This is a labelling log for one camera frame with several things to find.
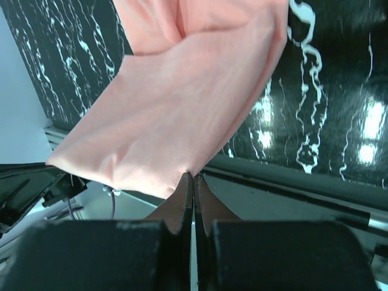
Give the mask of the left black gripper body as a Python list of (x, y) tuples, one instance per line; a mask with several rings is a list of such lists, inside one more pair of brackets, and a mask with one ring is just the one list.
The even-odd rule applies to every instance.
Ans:
[(1, 164), (1, 233), (14, 228), (37, 203), (67, 201), (87, 189), (88, 180), (43, 162)]

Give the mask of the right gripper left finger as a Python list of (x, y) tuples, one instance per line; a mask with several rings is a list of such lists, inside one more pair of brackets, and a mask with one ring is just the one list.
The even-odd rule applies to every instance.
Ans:
[(141, 220), (63, 220), (27, 229), (2, 290), (189, 290), (193, 178)]

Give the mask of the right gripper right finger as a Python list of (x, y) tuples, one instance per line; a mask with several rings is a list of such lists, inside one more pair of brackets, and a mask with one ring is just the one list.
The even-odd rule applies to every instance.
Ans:
[(352, 231), (331, 221), (245, 221), (193, 182), (199, 290), (376, 290)]

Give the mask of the salmon pink t shirt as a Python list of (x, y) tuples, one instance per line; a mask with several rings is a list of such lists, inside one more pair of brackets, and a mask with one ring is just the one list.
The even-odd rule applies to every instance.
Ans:
[(168, 198), (249, 114), (287, 41), (287, 1), (115, 1), (132, 49), (47, 160)]

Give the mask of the left aluminium rail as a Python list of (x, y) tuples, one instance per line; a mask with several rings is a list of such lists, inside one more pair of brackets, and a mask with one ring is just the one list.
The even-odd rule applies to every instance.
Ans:
[(53, 125), (44, 128), (44, 133), (52, 150), (62, 143), (69, 131), (58, 129)]

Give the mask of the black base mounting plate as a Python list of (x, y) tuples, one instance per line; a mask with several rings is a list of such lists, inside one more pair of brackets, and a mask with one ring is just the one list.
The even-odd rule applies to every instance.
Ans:
[(326, 175), (216, 155), (203, 173), (338, 212), (337, 220), (387, 233), (387, 191)]

